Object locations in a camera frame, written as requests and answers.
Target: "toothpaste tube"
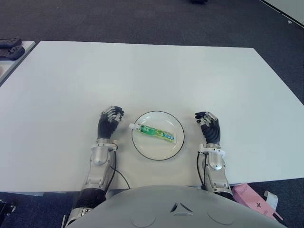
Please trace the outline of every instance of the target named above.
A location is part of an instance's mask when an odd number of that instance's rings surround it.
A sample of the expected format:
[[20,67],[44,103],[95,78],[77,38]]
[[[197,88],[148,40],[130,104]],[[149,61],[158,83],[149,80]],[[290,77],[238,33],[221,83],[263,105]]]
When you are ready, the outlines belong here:
[[174,134],[170,133],[170,132],[166,132],[166,131],[162,131],[162,130],[158,130],[155,129],[153,127],[149,127],[146,125],[142,125],[142,124],[133,124],[131,123],[129,125],[129,127],[137,132],[141,132],[145,135],[149,135],[149,136],[155,136],[158,137],[160,139],[164,139],[168,142],[171,143],[176,143],[176,138],[174,136]]

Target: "robotic arm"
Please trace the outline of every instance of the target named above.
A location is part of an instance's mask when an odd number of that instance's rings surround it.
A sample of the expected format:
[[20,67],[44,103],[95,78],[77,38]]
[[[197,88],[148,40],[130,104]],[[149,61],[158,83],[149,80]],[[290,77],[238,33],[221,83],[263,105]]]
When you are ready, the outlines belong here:
[[206,138],[206,145],[199,145],[197,156],[200,181],[207,191],[233,200],[233,194],[225,176],[226,165],[223,160],[225,152],[219,145],[219,120],[210,112],[195,113],[195,118]]
[[105,195],[116,171],[118,149],[115,141],[110,138],[123,115],[124,111],[117,106],[111,106],[101,113],[97,140],[91,147],[90,170],[73,205],[67,226],[106,200]]

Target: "gray carpet floor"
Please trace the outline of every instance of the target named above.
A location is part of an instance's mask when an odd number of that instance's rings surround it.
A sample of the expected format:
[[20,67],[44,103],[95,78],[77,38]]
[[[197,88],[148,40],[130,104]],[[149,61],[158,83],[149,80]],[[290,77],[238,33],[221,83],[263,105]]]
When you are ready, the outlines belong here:
[[[251,47],[304,103],[304,30],[258,0],[0,0],[0,36],[164,45]],[[279,196],[277,211],[303,227],[304,180],[250,184]],[[0,193],[19,204],[4,228],[60,227],[71,194]]]

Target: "white plate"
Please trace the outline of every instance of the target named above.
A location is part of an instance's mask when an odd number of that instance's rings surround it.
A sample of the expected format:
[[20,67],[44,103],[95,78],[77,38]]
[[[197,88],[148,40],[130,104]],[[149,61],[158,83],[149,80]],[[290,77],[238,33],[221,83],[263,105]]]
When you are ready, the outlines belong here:
[[132,130],[134,146],[140,154],[153,160],[165,160],[176,155],[184,144],[184,130],[180,122],[169,113],[153,111],[143,114],[135,124],[144,124],[159,130],[173,133],[176,144],[162,140],[157,137],[145,135]]

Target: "pink package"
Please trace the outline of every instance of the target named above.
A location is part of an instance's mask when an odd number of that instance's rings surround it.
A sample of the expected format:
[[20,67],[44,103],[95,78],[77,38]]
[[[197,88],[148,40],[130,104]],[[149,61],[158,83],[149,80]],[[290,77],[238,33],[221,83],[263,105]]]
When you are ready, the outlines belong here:
[[279,216],[275,210],[269,204],[260,197],[248,184],[241,184],[234,186],[232,189],[232,193],[236,202],[251,208],[257,212],[260,212],[274,220],[275,217],[273,213],[275,213],[281,220],[281,216]]

